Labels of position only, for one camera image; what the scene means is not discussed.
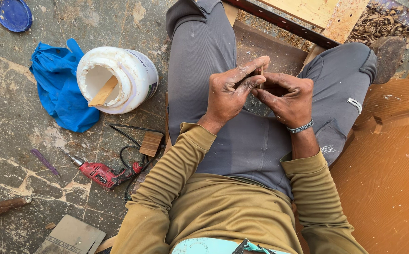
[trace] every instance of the purple tool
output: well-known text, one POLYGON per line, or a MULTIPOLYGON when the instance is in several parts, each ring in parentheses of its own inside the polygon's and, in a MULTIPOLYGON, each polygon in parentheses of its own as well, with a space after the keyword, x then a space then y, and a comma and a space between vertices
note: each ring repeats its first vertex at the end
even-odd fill
POLYGON ((50 164, 48 160, 44 158, 44 156, 37 149, 33 148, 30 151, 39 159, 39 161, 41 161, 48 169, 50 169, 54 175, 58 175, 58 177, 60 177, 58 171, 54 168, 54 166, 52 166, 52 164, 50 164))

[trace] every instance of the dusty floor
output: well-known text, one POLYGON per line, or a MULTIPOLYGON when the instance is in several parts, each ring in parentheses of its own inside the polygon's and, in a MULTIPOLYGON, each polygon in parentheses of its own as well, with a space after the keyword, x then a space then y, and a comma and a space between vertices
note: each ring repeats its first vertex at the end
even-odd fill
MULTIPOLYGON (((51 231, 44 226, 57 223, 65 214, 103 230, 107 238, 116 235, 126 213, 124 188, 107 192, 91 183, 55 147, 65 147, 73 155, 118 168, 118 152, 128 142, 105 123, 165 129, 170 47, 165 51, 162 47, 167 37, 165 13, 174 0, 26 2, 34 16, 30 31, 13 33, 0 25, 0 200, 32 196, 34 201, 0 216, 0 253, 34 253, 51 231), (156 94, 131 113, 101 114, 100 121, 85 133, 60 128, 43 109, 28 67, 39 41, 65 47, 71 37, 84 52, 114 46, 149 56, 160 75, 156 94), (32 148, 55 165, 60 179, 29 152, 32 148)), ((409 70, 409 50, 405 57, 401 71, 409 70)), ((247 103, 258 105, 253 100, 247 103)), ((142 140, 141 132, 128 133, 142 140)))

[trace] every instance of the hand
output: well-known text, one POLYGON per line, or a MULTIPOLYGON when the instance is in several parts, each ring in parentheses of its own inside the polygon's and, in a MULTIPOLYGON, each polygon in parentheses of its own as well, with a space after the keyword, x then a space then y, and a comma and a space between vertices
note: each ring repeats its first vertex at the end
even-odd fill
POLYGON ((268 66, 268 56, 259 57, 243 66, 209 77, 209 98, 206 114, 198 124, 213 134, 241 112, 250 91, 266 78, 261 75, 247 77, 255 69, 268 66))
POLYGON ((313 81, 283 73, 264 72, 264 77, 266 89, 253 89, 252 94, 270 107, 287 127, 295 129, 308 124, 311 121, 313 81))

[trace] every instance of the wristband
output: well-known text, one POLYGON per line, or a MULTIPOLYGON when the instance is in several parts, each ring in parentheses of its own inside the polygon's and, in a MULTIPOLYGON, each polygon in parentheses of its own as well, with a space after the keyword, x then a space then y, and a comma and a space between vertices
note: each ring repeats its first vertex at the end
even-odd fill
POLYGON ((306 129, 308 129, 309 127, 311 127, 311 126, 313 126, 313 118, 311 118, 311 122, 309 122, 308 124, 305 124, 305 125, 303 125, 302 127, 299 127, 299 128, 296 128, 296 129, 291 129, 291 128, 288 128, 287 126, 286 126, 286 129, 288 129, 288 131, 290 132, 290 133, 297 133, 297 132, 301 132, 301 131, 303 131, 303 130, 306 130, 306 129))

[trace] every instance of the blue plastic cap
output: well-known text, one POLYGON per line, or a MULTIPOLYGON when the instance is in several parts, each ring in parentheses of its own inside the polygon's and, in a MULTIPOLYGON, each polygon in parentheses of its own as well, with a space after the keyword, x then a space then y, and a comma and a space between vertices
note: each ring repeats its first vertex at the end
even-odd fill
POLYGON ((13 32, 24 32, 32 26, 32 12, 22 0, 0 0, 0 23, 13 32))

